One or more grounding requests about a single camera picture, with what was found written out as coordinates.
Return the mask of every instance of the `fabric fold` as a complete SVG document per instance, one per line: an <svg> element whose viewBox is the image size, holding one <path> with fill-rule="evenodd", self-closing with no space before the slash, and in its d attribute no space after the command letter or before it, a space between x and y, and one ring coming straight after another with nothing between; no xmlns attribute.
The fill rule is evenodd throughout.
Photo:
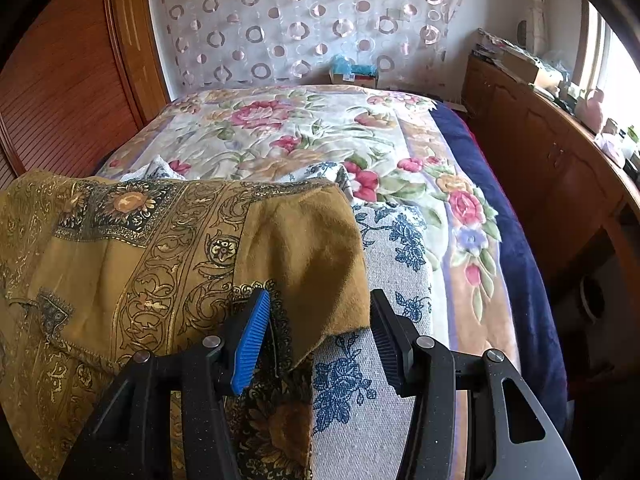
<svg viewBox="0 0 640 480"><path fill-rule="evenodd" d="M369 319L358 229L334 184L111 183L31 171L0 194L0 222L8 227L0 233L0 402L41 478L57 477L135 351L163 355L199 342L256 286L270 292L272 316L252 384L225 406L238 462L244 476L255 477L255 461L264 478L306 474L305 358ZM173 401L174 476L182 478L179 396ZM259 431L278 435L286 460L265 454Z"/></svg>

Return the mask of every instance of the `window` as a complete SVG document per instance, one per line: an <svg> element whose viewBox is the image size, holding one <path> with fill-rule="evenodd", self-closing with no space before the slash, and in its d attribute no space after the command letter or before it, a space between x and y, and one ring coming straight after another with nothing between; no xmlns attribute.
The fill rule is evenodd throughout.
<svg viewBox="0 0 640 480"><path fill-rule="evenodd" d="M602 111L626 130L640 126L640 72L625 46L610 30L606 67L598 78L598 88L604 92Z"/></svg>
<svg viewBox="0 0 640 480"><path fill-rule="evenodd" d="M625 46L598 11L582 1L580 49L573 82L581 90L604 92L604 119L612 118L620 129L640 127L640 72Z"/></svg>

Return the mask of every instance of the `cardboard box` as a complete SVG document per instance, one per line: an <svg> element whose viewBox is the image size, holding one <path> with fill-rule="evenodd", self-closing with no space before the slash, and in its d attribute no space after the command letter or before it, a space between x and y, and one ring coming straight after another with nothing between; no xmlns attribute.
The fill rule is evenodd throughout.
<svg viewBox="0 0 640 480"><path fill-rule="evenodd" d="M502 64L525 83L553 91L562 81L562 74L555 68L547 68L532 57L521 54L514 48L505 46L502 50Z"/></svg>
<svg viewBox="0 0 640 480"><path fill-rule="evenodd" d="M343 74L330 73L332 85L353 85L364 88L377 88L378 78L370 75L351 74L353 80L345 79Z"/></svg>

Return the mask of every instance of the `wooden dresser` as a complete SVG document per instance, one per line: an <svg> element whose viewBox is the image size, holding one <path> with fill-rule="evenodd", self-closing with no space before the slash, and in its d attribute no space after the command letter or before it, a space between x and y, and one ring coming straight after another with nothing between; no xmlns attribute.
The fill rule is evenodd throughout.
<svg viewBox="0 0 640 480"><path fill-rule="evenodd" d="M615 252L640 307L640 192L600 152L593 134L475 57L469 58L463 103L550 296L575 286Z"/></svg>

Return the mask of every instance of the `cabinet door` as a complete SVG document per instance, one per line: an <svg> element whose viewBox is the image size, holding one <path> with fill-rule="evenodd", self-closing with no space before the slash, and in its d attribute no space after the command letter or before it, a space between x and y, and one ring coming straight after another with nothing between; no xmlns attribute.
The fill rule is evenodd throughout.
<svg viewBox="0 0 640 480"><path fill-rule="evenodd" d="M511 127L515 164L506 185L510 189L511 205L524 226L558 179L560 139L565 130L548 115L549 110L530 104L524 111L521 126Z"/></svg>
<svg viewBox="0 0 640 480"><path fill-rule="evenodd" d="M469 58L465 83L462 87L462 102L468 113L468 123L472 131L482 130L482 122L491 102L493 85L484 74L482 61Z"/></svg>
<svg viewBox="0 0 640 480"><path fill-rule="evenodd" d="M530 218L552 185L556 132L530 109L529 89L496 83L482 149L520 222Z"/></svg>
<svg viewBox="0 0 640 480"><path fill-rule="evenodd" d="M586 161L565 152L558 162L558 180L524 229L546 283L553 282L596 234L610 202Z"/></svg>

